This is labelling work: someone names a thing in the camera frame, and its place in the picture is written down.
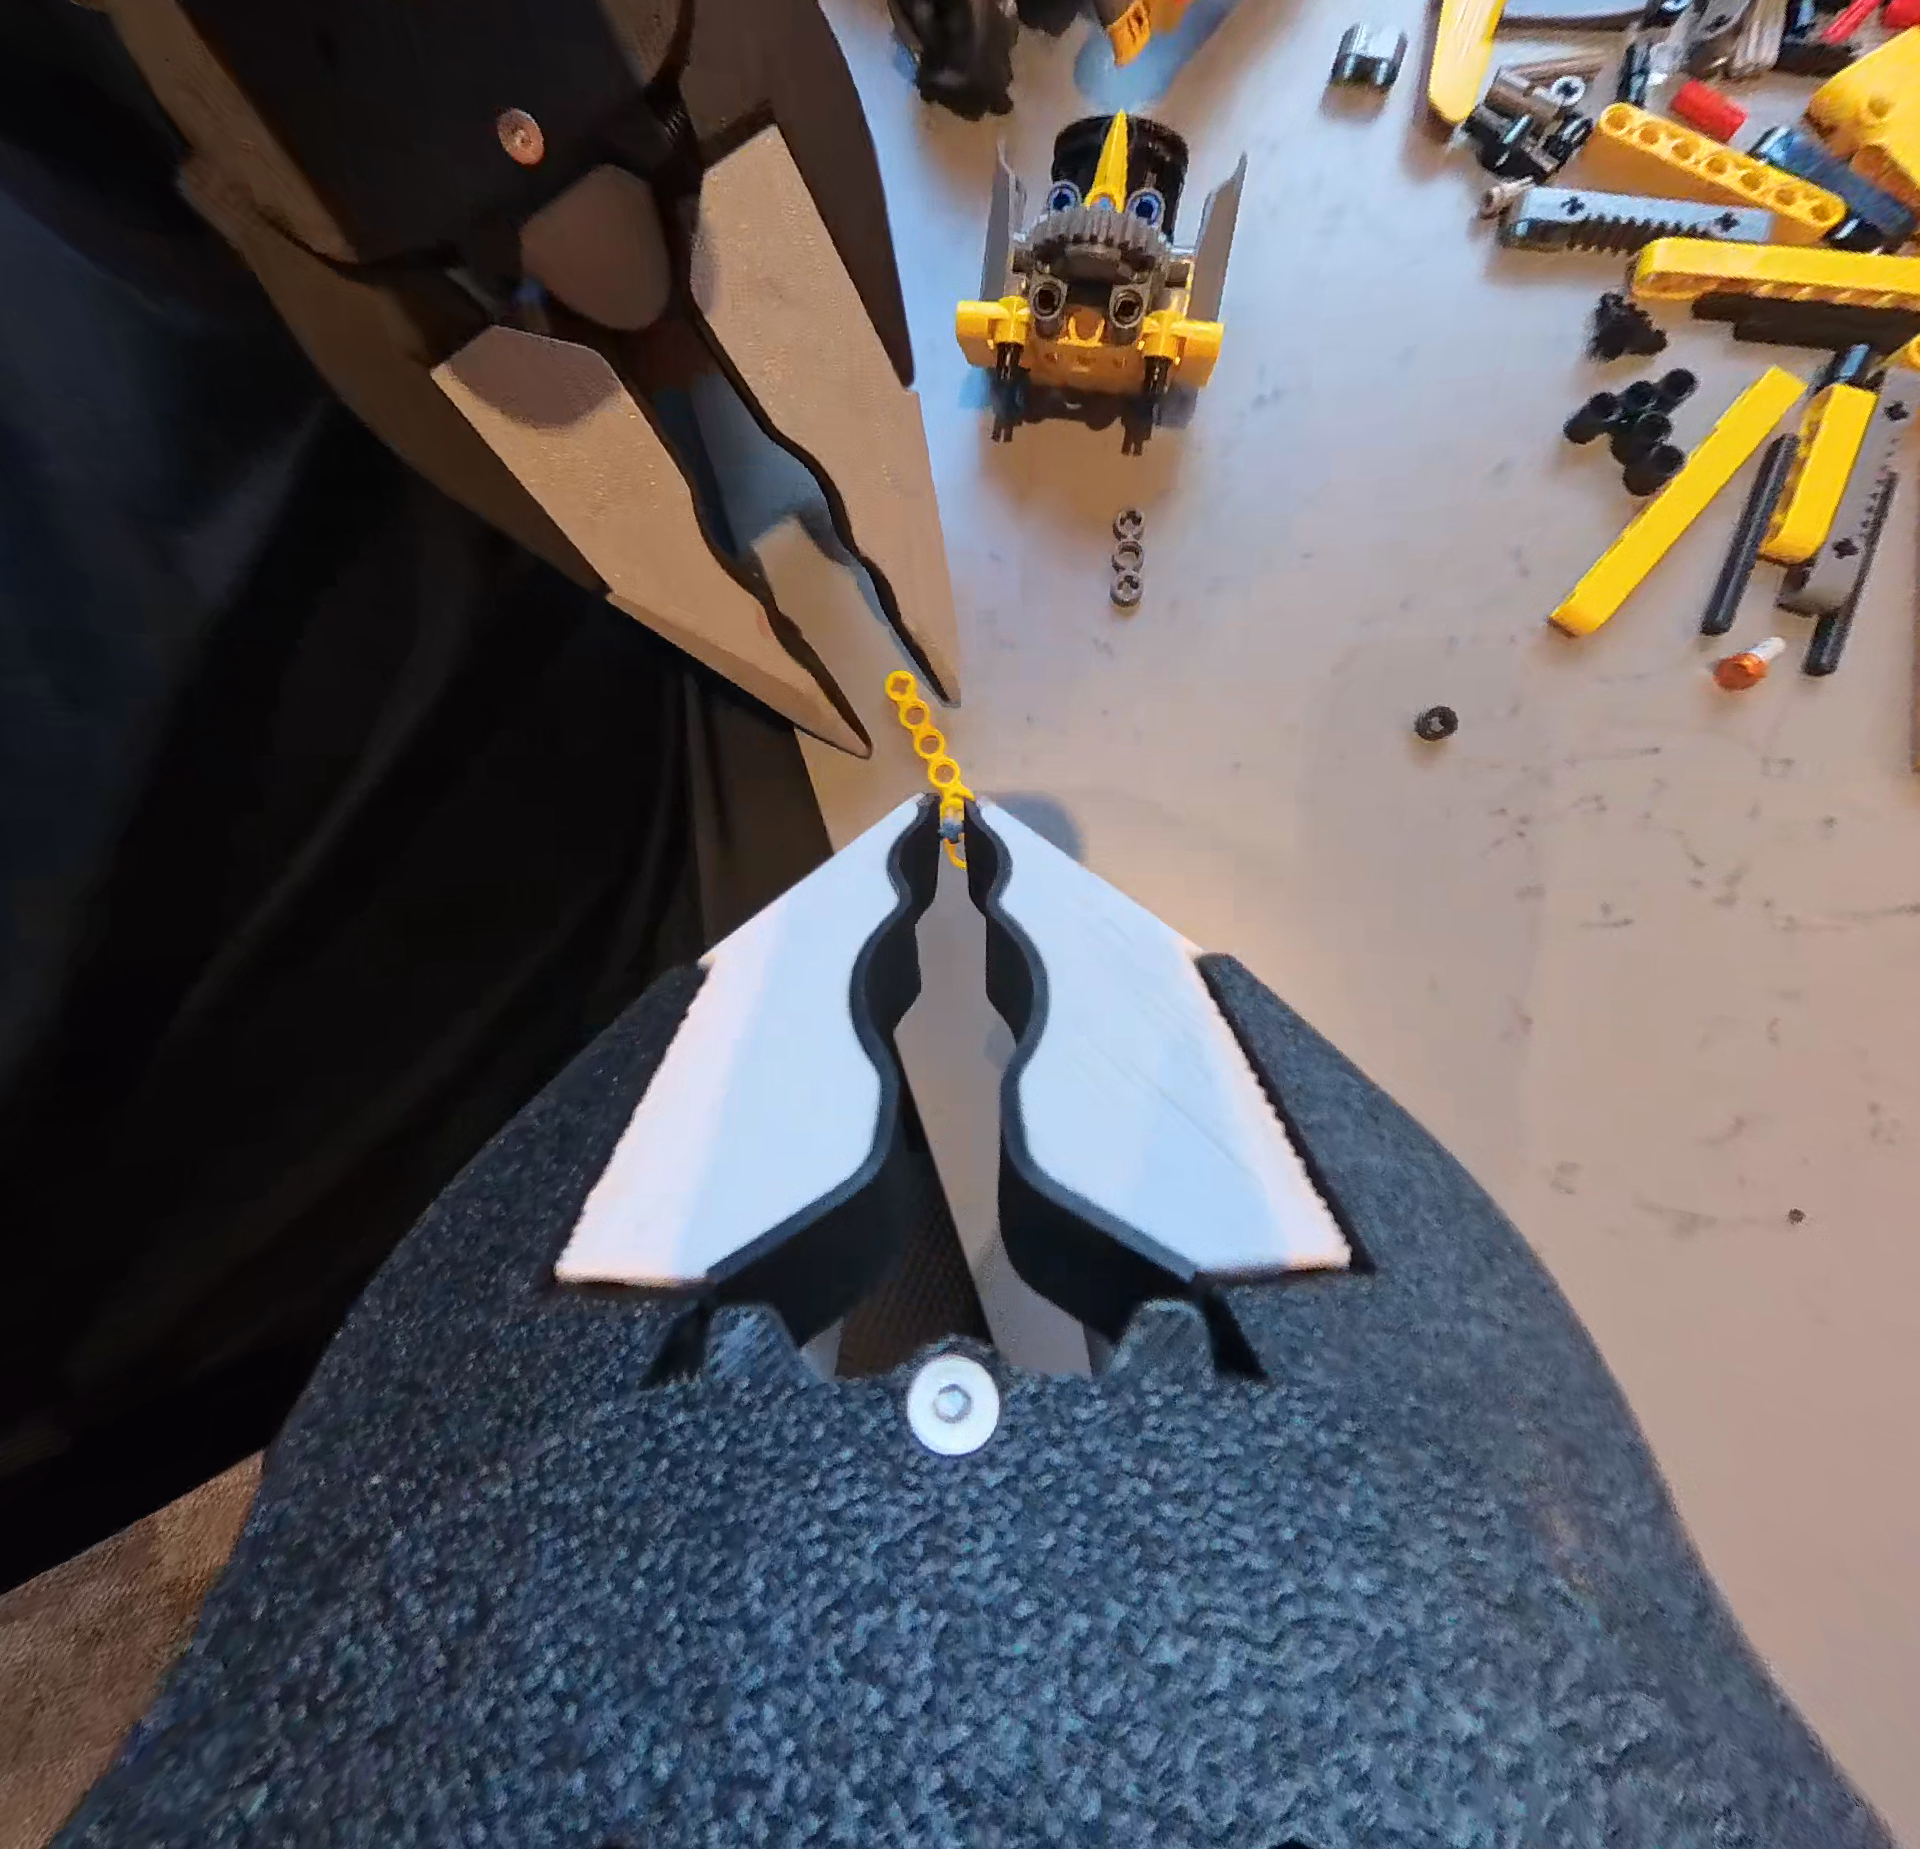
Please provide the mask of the spread of yellow beams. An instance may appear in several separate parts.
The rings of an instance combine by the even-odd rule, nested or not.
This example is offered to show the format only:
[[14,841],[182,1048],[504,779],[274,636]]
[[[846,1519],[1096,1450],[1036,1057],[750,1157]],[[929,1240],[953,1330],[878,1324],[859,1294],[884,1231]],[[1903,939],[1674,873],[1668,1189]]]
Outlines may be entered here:
[[1750,464],[1741,529],[1700,631],[1732,629],[1752,567],[1779,565],[1779,607],[1812,618],[1802,669],[1837,667],[1916,429],[1916,37],[1811,97],[1800,125],[1750,152],[1673,115],[1614,105],[1591,148],[1614,188],[1529,194],[1502,236],[1632,248],[1626,294],[1687,304],[1738,339],[1823,349],[1816,380],[1769,367],[1687,449],[1549,613],[1594,636]]

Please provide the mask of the yellow curved fairing piece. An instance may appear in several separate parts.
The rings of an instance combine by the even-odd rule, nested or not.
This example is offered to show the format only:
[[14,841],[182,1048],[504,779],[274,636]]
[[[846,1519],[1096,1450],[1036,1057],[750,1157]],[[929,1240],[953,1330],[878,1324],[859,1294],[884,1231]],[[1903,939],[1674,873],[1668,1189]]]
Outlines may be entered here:
[[1480,102],[1508,0],[1434,0],[1426,105],[1431,118],[1463,129]]

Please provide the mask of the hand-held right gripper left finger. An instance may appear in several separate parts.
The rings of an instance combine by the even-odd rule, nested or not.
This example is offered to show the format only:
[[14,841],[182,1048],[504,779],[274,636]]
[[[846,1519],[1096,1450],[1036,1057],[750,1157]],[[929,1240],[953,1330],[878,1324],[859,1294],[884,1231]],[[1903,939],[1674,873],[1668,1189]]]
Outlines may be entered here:
[[942,864],[910,796],[699,963],[699,987],[558,1255],[558,1280],[860,1300],[900,1255],[898,1031]]

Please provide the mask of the yellow brick wheel subassembly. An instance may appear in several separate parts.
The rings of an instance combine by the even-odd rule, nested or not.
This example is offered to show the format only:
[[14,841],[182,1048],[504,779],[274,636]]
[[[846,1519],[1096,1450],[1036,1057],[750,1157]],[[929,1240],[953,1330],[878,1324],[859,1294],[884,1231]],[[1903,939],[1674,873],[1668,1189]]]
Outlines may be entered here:
[[1226,346],[1250,158],[1237,158],[1183,236],[1190,158],[1188,137],[1161,118],[1084,115],[1056,130],[1033,203],[996,147],[981,284],[954,309],[996,442],[1068,414],[1119,422],[1122,451],[1141,453],[1172,406],[1209,387]]

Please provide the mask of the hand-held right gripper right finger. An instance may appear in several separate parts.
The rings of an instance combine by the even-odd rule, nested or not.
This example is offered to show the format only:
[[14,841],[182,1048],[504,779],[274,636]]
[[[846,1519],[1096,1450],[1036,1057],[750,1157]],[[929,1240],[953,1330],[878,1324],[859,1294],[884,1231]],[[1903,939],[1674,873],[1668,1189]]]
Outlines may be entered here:
[[1344,1271],[1353,1244],[1202,948],[995,803],[968,811],[1003,1073],[1003,1242],[1033,1287]]

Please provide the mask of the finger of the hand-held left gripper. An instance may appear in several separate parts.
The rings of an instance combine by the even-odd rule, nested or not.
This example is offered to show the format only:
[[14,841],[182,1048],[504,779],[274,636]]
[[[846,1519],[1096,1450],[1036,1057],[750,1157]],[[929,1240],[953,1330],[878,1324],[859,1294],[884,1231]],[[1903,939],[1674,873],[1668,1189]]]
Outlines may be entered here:
[[859,718],[709,538],[671,447],[598,350],[495,324],[434,364],[432,380],[614,607],[800,731],[871,754]]
[[852,705],[912,669],[963,699],[963,634],[921,396],[900,375],[778,125],[703,178],[699,424],[724,510],[803,657]]

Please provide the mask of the person's dark clothing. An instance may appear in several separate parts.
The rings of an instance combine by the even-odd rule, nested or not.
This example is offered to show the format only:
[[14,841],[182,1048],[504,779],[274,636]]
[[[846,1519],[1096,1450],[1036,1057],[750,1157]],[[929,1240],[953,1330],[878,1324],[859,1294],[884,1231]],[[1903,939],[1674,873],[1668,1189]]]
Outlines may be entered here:
[[4,11],[4,1591],[260,1451],[475,1153],[829,855],[796,733],[396,459]]

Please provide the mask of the black connector cluster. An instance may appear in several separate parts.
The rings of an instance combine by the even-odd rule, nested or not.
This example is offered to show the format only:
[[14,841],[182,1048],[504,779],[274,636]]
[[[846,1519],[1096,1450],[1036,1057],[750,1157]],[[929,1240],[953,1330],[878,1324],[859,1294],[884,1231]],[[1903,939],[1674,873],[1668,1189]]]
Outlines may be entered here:
[[[1668,332],[1623,290],[1596,299],[1586,352],[1596,362],[1651,362],[1668,352]],[[1605,447],[1620,471],[1623,490],[1651,498],[1664,490],[1688,461],[1674,441],[1673,416],[1698,389],[1687,367],[1637,373],[1601,389],[1572,408],[1563,438],[1572,447]]]

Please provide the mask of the grey desk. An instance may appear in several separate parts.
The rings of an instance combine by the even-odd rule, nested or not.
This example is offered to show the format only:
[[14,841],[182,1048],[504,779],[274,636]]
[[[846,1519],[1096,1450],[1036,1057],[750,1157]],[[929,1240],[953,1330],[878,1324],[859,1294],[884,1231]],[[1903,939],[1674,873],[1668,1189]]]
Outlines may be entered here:
[[[1835,677],[1716,689],[1698,618],[1745,485],[1596,636],[1549,613],[1632,510],[1566,414],[1616,281],[1506,253],[1411,58],[1428,0],[1209,0],[1113,70],[1027,35],[1015,109],[921,101],[882,0],[821,0],[912,311],[975,787],[1234,952],[1526,1232],[1637,1407],[1755,1645],[1916,1846],[1912,485]],[[1004,147],[1157,109],[1190,201],[1248,176],[1226,349],[1126,457],[992,441],[953,336]],[[1147,517],[1139,610],[1113,519]],[[1413,718],[1458,712],[1420,742]]]

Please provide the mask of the yellow holed beam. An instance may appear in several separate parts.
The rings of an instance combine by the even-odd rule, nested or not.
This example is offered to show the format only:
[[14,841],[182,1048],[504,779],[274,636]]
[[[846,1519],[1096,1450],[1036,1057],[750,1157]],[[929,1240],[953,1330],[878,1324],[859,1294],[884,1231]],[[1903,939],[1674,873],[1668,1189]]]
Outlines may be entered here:
[[949,863],[968,868],[967,814],[976,801],[963,766],[949,748],[949,737],[936,721],[917,677],[906,669],[888,673],[882,694],[893,706],[903,733],[909,734],[915,760],[925,768],[926,787],[938,805],[938,839]]

